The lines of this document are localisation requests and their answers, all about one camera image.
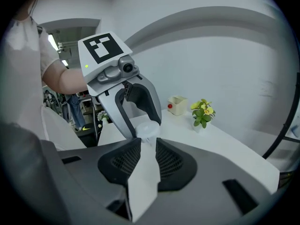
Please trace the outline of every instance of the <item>white table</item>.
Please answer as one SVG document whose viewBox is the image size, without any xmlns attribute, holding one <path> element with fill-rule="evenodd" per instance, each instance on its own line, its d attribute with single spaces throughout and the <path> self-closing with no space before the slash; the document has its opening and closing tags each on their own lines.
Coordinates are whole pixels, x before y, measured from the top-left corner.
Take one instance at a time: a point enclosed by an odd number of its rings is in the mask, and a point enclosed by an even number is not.
<svg viewBox="0 0 300 225">
<path fill-rule="evenodd" d="M 132 125 L 147 121 L 147 115 L 130 119 Z M 191 127 L 191 113 L 175 116 L 162 111 L 160 138 L 176 141 L 203 150 L 217 153 L 231 160 L 237 166 L 257 179 L 271 193 L 278 187 L 279 170 L 253 150 L 212 124 L 200 133 Z M 125 137 L 111 123 L 103 126 L 98 146 L 125 140 Z M 157 196 L 159 168 L 155 160 L 155 147 L 142 144 L 141 159 L 128 180 L 129 201 L 136 221 Z"/>
<path fill-rule="evenodd" d="M 92 100 L 91 98 L 85 98 L 85 99 L 81 99 L 80 102 L 83 103 L 83 102 L 87 102 L 87 101 L 91 101 L 91 100 Z"/>
</svg>

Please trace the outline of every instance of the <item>ceiling light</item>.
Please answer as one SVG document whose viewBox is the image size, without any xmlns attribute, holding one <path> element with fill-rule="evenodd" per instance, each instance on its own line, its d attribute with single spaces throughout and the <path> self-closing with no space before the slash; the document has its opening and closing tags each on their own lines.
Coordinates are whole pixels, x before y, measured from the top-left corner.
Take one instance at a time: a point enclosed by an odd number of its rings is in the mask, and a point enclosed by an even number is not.
<svg viewBox="0 0 300 225">
<path fill-rule="evenodd" d="M 55 49 L 56 51 L 59 50 L 58 47 L 57 47 L 57 45 L 56 45 L 56 43 L 55 43 L 55 41 L 54 41 L 54 38 L 53 38 L 52 35 L 49 35 L 49 36 L 48 36 L 48 41 L 51 43 L 52 47 L 54 47 L 54 49 Z"/>
<path fill-rule="evenodd" d="M 69 66 L 66 60 L 61 61 L 65 66 Z"/>
</svg>

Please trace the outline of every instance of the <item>black mesh vent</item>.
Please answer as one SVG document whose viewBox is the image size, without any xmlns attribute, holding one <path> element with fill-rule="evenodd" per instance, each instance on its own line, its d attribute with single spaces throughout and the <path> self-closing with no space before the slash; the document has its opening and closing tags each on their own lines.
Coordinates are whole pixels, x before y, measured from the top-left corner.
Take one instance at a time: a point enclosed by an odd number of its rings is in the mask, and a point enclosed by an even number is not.
<svg viewBox="0 0 300 225">
<path fill-rule="evenodd" d="M 130 90 L 130 98 L 139 100 L 139 97 L 142 94 L 142 92 L 143 92 L 143 90 L 141 88 L 132 86 L 132 88 Z"/>
<path fill-rule="evenodd" d="M 134 146 L 123 152 L 120 156 L 113 157 L 111 163 L 127 175 L 131 175 L 141 157 L 141 146 Z"/>
<path fill-rule="evenodd" d="M 170 177 L 183 165 L 182 157 L 163 145 L 157 145 L 156 160 L 161 180 Z"/>
</svg>

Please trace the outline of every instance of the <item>white t-shirt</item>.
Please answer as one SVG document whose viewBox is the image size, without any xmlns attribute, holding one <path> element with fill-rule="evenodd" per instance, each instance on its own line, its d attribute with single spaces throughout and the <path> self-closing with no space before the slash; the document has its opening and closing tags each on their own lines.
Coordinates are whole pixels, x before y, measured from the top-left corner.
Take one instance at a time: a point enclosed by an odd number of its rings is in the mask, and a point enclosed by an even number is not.
<svg viewBox="0 0 300 225">
<path fill-rule="evenodd" d="M 67 122 L 43 104 L 42 77 L 59 60 L 43 29 L 31 17 L 12 21 L 4 38 L 0 83 L 2 121 L 17 123 L 59 150 L 85 148 Z"/>
</svg>

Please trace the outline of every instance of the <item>white pot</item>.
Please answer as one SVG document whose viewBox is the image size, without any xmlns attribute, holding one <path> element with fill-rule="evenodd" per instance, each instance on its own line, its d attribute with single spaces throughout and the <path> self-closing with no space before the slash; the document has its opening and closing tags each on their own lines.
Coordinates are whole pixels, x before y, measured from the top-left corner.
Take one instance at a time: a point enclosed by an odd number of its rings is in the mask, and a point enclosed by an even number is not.
<svg viewBox="0 0 300 225">
<path fill-rule="evenodd" d="M 192 127 L 193 127 L 193 130 L 195 130 L 195 132 L 197 132 L 197 133 L 200 133 L 201 130 L 207 129 L 207 126 L 211 123 L 211 121 L 207 122 L 206 128 L 203 128 L 202 124 L 199 124 L 198 126 L 195 127 L 194 122 L 195 122 L 195 118 L 192 117 L 192 119 L 191 119 Z"/>
<path fill-rule="evenodd" d="M 103 119 L 102 119 L 102 126 L 104 126 L 104 125 L 106 125 L 106 124 L 108 124 L 107 118 L 103 118 Z"/>
</svg>

